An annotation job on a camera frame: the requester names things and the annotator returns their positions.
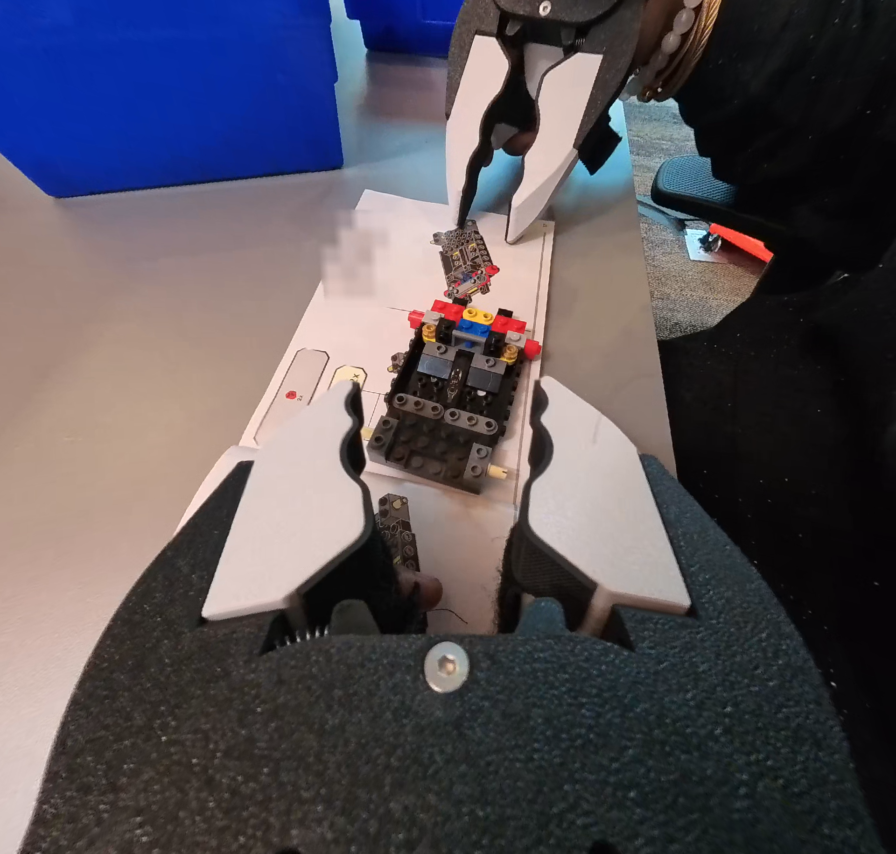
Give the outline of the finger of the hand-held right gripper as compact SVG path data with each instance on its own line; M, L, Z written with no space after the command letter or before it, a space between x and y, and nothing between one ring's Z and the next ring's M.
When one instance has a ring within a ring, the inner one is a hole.
M492 35L476 34L447 118L445 167L453 227L463 227L476 195L478 177L494 150L493 107L510 75L505 48Z
M576 138L603 55L524 44L523 72L537 114L535 139L511 199L505 239L517 242L550 203L579 158Z

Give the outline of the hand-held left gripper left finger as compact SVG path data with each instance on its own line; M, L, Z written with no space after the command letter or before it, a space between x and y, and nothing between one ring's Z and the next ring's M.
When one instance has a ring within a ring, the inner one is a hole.
M202 617L220 621L296 608L373 531L361 478L361 390L340 381L286 421L257 453Z

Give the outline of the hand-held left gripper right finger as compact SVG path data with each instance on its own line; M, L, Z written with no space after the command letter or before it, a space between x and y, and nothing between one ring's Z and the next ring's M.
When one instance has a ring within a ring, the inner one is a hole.
M557 380L532 400L530 476L512 578L552 598L566 625L600 635L614 607L684 615L691 598L634 444Z

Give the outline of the black lego car model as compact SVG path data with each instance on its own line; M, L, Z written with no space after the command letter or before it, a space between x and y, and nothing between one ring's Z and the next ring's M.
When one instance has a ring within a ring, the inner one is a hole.
M385 411L371 426L373 463L468 494L502 477L498 445L541 344L509 309L435 300L408 315L412 337L392 360Z

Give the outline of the white lego instruction booklet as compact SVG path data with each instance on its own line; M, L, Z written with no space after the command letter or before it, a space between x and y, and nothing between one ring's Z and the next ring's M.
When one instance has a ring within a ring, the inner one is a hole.
M377 191L364 191L354 211L339 216L337 237L323 250L323 278L239 444L218 459L200 485L181 529L240 458L273 434L281 419L319 399L333 381L362 383L368 427L385 414L393 354L412 337L411 311L446 300L433 233L452 224L450 210ZM409 499L423 572L442 581L442 601L428 618L432 634L492 634L495 599L507 535L529 475L529 415L540 363L525 366L511 417L493 464L505 479L487 479L481 494L454 491L378 465L364 471L374 503L386 493Z

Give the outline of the person's right forearm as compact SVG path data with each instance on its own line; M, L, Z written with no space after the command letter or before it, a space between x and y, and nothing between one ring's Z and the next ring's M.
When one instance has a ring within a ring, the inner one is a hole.
M894 275L895 0L722 0L677 100L739 210Z

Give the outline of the person's right hand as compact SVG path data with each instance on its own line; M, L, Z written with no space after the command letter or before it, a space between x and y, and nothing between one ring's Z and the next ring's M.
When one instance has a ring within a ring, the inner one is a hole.
M672 29L678 11L683 7L683 0L646 1L631 71L640 69L656 53L663 37Z

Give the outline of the person's left hand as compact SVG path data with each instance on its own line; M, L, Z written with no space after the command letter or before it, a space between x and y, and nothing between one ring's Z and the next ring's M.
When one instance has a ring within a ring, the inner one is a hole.
M401 594L414 599L421 610L431 611L440 605L443 592L440 579L404 567L396 569L396 577Z

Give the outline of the black padded office chair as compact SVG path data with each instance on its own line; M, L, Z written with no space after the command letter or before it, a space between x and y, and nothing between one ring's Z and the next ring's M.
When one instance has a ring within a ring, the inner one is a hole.
M765 244L788 235L780 223L765 219L738 187L713 175L711 161L698 155L675 156L658 168L651 187L659 207L685 213L710 225L744 233Z

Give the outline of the person's legs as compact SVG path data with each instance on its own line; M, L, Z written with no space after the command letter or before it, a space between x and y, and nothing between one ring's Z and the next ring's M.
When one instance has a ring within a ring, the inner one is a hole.
M894 246L658 348L678 479L804 636L894 852Z

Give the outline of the red plastic piece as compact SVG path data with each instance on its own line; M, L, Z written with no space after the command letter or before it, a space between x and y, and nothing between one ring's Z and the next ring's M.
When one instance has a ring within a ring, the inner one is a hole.
M772 252L762 241L742 232L736 232L733 229L712 223L708 227L711 237L718 238L722 242L734 245L734 247L749 254L752 257L768 264L772 259Z

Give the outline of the large blue plastic bin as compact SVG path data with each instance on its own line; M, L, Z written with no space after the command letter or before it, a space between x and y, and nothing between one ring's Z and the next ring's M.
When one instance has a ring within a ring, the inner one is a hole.
M329 0L1 0L1 150L56 198L343 164Z

